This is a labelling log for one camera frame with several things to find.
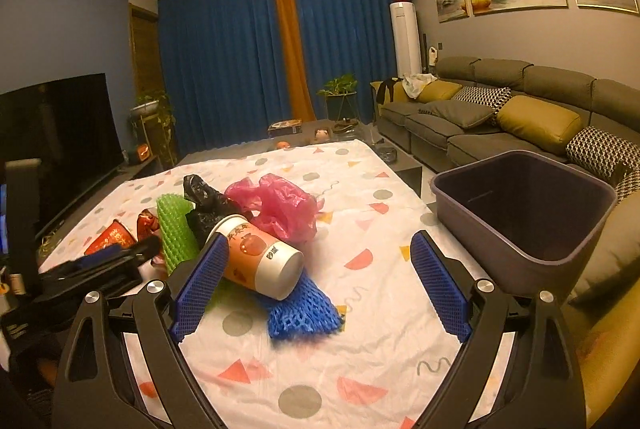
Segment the patterned tablecloth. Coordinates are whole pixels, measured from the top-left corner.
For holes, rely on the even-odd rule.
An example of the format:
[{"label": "patterned tablecloth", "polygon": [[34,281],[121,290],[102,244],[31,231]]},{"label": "patterned tablecloth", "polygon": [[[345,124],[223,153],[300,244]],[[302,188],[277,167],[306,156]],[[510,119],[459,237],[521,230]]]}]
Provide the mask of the patterned tablecloth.
[{"label": "patterned tablecloth", "polygon": [[[154,207],[162,194],[181,194],[187,174],[223,191],[245,176],[257,181],[268,172],[325,200],[318,234],[301,249],[311,277],[346,311],[344,331],[275,345],[266,333],[265,311],[238,288],[180,344],[194,375],[230,429],[293,429],[301,422],[314,429],[408,429],[460,348],[444,332],[409,262],[412,235],[426,229],[475,278],[484,273],[360,141],[212,160],[123,184],[71,231],[43,269],[78,257],[114,218],[135,233],[138,213]],[[491,408],[512,340],[503,338],[476,415]],[[138,383],[148,382],[137,337],[128,335],[127,345]],[[157,398],[145,402],[151,414],[168,420]]]}]

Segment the coffee table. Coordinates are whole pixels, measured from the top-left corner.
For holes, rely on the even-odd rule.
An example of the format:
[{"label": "coffee table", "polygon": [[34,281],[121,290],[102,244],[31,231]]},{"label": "coffee table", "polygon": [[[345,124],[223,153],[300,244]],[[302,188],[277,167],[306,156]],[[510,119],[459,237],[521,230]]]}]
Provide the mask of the coffee table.
[{"label": "coffee table", "polygon": [[[314,138],[316,130],[330,130],[332,125],[334,125],[334,121],[328,119],[303,122],[301,133],[276,136],[274,138],[266,138],[264,140],[256,140],[254,142],[245,142],[244,144],[229,146],[228,148],[209,149],[207,151],[188,154],[178,165],[196,164],[196,162],[218,160],[221,158],[242,158],[243,156],[251,156],[258,153],[273,151],[276,149],[276,144],[282,141],[289,142],[293,148],[309,146],[310,144],[321,144],[321,142],[316,142]],[[380,136],[371,125],[365,124],[360,126],[358,138],[369,146],[374,142],[383,139],[383,137]],[[331,138],[329,142],[340,142],[342,140],[343,139],[341,138]],[[393,144],[387,140],[384,140],[382,145],[396,148],[396,146],[393,146]],[[396,148],[396,150],[398,151],[398,159],[392,164],[387,164],[389,169],[396,173],[404,183],[406,183],[418,196],[420,196],[420,190],[422,187],[422,165],[419,162],[416,162],[414,158],[401,151],[401,149]]]}]

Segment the purple plastic bin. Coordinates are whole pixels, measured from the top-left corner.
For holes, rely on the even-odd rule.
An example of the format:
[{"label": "purple plastic bin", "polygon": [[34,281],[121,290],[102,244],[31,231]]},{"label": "purple plastic bin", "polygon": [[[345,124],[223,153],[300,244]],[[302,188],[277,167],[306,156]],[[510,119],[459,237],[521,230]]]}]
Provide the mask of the purple plastic bin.
[{"label": "purple plastic bin", "polygon": [[509,151],[431,181],[440,221],[513,295],[561,303],[616,203],[609,184],[530,151]]}]

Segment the black and white patterned pillow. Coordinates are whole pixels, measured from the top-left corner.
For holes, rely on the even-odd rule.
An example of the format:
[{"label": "black and white patterned pillow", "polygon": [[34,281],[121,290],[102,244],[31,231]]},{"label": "black and white patterned pillow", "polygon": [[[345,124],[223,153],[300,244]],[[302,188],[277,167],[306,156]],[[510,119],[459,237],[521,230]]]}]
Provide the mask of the black and white patterned pillow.
[{"label": "black and white patterned pillow", "polygon": [[475,102],[490,106],[494,109],[494,116],[488,122],[494,126],[497,123],[496,115],[509,99],[511,99],[511,88],[482,88],[480,86],[465,86],[451,98],[452,101]]},{"label": "black and white patterned pillow", "polygon": [[636,191],[640,191],[640,170],[638,169],[626,175],[622,181],[616,185],[618,203]]},{"label": "black and white patterned pillow", "polygon": [[618,162],[640,168],[640,146],[593,126],[587,126],[571,139],[566,155],[573,164],[604,181],[610,180]]}]

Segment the tower air conditioner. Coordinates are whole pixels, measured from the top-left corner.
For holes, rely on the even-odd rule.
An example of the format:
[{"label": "tower air conditioner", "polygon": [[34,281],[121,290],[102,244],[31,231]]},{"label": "tower air conditioner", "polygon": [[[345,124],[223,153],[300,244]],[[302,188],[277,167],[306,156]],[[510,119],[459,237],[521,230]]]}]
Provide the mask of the tower air conditioner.
[{"label": "tower air conditioner", "polygon": [[409,2],[394,2],[391,8],[391,25],[396,44],[396,64],[398,77],[422,73],[420,59],[420,38],[415,6]]}]

